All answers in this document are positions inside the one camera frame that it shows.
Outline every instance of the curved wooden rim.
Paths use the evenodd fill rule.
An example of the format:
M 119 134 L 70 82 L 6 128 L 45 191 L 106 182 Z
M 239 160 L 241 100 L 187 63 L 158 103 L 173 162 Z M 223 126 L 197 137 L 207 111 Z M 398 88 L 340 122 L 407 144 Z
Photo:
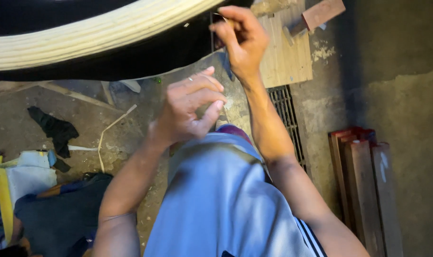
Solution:
M 0 37 L 0 70 L 57 63 L 151 37 L 223 0 L 138 0 L 52 29 Z

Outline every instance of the man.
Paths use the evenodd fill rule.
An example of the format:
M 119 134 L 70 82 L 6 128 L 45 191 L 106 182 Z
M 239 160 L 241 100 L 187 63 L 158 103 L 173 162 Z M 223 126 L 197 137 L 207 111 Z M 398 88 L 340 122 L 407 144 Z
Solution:
M 226 45 L 231 69 L 245 90 L 254 143 L 273 185 L 266 182 L 261 158 L 244 133 L 208 133 L 226 102 L 210 67 L 169 85 L 161 115 L 105 192 L 94 256 L 140 255 L 136 210 L 160 155 L 173 143 L 189 140 L 170 160 L 168 189 L 145 256 L 367 257 L 295 159 L 259 73 L 269 41 L 262 26 L 249 9 L 227 6 L 219 13 L 234 27 L 220 22 L 209 28 Z M 195 110 L 207 102 L 213 103 L 197 120 Z

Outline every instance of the floor drain grate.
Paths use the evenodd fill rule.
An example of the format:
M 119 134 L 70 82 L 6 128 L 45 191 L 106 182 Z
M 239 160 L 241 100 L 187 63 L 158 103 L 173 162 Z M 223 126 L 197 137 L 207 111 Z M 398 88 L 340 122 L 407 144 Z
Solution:
M 293 98 L 291 97 L 291 90 L 288 85 L 282 85 L 267 89 L 267 93 L 270 96 L 270 100 L 275 106 L 278 115 L 283 121 L 286 130 L 293 140 L 296 158 L 307 172 L 304 152 L 302 150 L 302 144 L 300 143 L 299 128 L 297 127 L 296 114 L 294 112 Z

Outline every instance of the striped sleeve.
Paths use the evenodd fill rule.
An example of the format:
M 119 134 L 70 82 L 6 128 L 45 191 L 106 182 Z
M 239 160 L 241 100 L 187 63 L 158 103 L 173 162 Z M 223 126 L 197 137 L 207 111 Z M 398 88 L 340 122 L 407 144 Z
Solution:
M 296 221 L 296 224 L 302 233 L 305 244 L 311 250 L 313 257 L 327 257 L 324 249 L 322 248 L 311 228 L 301 219 L 294 217 L 294 220 Z

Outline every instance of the hand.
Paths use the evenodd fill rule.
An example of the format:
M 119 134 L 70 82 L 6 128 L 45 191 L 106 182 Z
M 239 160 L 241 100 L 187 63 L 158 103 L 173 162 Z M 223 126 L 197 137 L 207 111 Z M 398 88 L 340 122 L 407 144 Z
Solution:
M 227 102 L 224 90 L 215 78 L 214 67 L 192 75 L 190 78 L 170 84 L 159 118 L 149 127 L 149 133 L 167 146 L 192 138 L 203 138 L 219 117 L 219 111 Z M 196 109 L 213 102 L 200 120 Z
M 218 11 L 223 17 L 234 21 L 234 27 L 225 21 L 209 26 L 226 45 L 232 71 L 242 82 L 258 79 L 259 63 L 269 45 L 267 33 L 250 9 L 225 6 Z

